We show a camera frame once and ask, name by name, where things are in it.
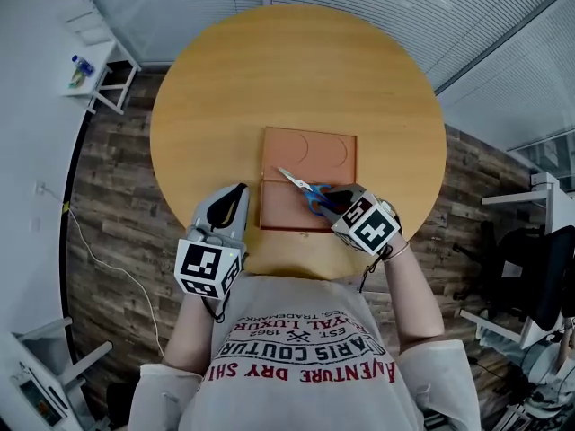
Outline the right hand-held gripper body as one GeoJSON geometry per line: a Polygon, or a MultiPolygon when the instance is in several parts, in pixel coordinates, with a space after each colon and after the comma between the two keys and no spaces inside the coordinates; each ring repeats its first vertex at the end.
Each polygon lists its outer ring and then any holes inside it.
{"type": "Polygon", "coordinates": [[[348,246],[371,256],[401,230],[394,207],[365,190],[353,195],[350,207],[332,224],[332,231],[348,246]]]}

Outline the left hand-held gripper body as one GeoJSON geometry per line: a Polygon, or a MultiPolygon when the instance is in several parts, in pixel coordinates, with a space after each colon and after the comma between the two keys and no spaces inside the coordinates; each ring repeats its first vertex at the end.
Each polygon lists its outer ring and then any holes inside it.
{"type": "Polygon", "coordinates": [[[174,277],[187,294],[224,300],[243,270],[246,224],[222,231],[191,225],[178,242],[174,277]]]}

